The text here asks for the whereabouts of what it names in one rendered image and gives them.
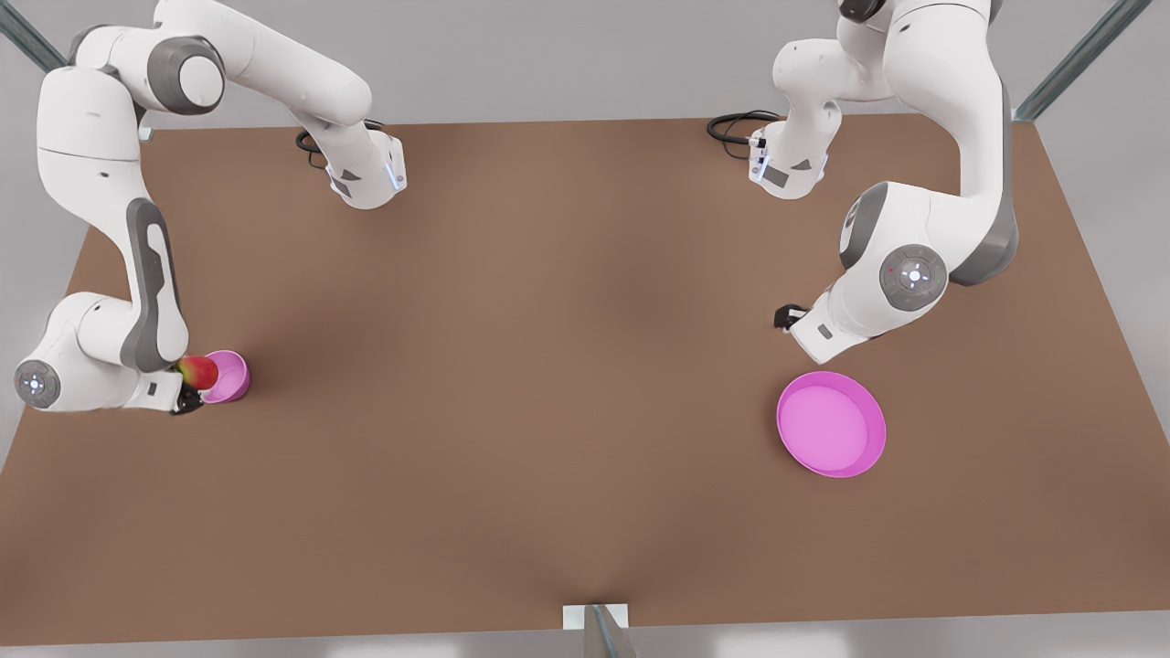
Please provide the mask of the pink bowl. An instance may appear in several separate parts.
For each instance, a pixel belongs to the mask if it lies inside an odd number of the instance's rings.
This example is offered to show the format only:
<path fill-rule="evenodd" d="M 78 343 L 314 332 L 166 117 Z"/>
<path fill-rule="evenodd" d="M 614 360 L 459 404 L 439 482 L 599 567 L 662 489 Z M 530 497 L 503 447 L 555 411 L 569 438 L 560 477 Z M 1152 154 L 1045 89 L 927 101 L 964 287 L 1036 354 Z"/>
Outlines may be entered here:
<path fill-rule="evenodd" d="M 206 404 L 229 403 L 242 398 L 250 388 L 250 368 L 239 352 L 216 350 L 207 355 L 216 363 L 218 379 L 213 388 L 201 393 Z"/>

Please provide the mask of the pink plate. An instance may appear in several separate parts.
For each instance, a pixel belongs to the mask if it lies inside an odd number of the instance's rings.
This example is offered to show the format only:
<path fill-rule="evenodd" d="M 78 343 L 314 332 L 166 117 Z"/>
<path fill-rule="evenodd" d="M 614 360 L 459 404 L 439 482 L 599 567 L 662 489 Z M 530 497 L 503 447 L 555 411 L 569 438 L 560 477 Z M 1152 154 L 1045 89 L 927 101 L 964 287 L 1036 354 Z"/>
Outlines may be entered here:
<path fill-rule="evenodd" d="M 868 388 L 839 372 L 806 372 L 789 383 L 775 420 L 794 461 L 828 478 L 858 477 L 873 468 L 887 443 L 881 405 Z"/>

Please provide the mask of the silver frame post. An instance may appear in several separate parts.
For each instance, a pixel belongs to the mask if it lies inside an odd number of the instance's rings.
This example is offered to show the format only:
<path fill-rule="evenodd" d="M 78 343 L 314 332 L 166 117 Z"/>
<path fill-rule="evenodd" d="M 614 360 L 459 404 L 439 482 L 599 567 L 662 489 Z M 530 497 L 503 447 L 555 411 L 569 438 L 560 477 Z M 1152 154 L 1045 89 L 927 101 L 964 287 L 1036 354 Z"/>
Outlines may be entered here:
<path fill-rule="evenodd" d="M 42 71 L 67 66 L 62 54 L 9 4 L 9 0 L 0 0 L 0 34 L 8 37 L 18 50 Z"/>
<path fill-rule="evenodd" d="M 1154 0 L 1116 0 L 1112 4 L 1078 44 L 1013 108 L 1011 121 L 1035 123 L 1152 4 Z"/>
<path fill-rule="evenodd" d="M 627 637 L 626 603 L 564 605 L 560 628 L 581 630 L 581 658 L 639 658 Z"/>

